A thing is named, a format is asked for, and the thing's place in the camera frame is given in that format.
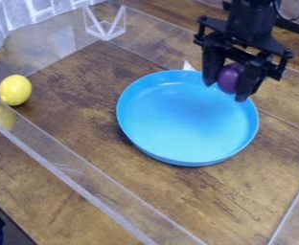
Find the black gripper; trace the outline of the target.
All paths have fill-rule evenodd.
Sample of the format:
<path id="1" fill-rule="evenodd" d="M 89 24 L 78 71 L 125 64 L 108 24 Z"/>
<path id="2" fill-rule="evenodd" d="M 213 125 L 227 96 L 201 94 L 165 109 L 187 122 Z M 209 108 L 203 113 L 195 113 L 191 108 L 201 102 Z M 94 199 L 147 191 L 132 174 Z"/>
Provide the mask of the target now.
<path id="1" fill-rule="evenodd" d="M 211 86 L 228 58 L 246 64 L 235 100 L 243 102 L 263 78 L 280 79 L 292 51 L 272 37 L 278 0 L 231 0 L 227 20 L 201 15 L 195 44 L 201 47 L 204 84 Z"/>

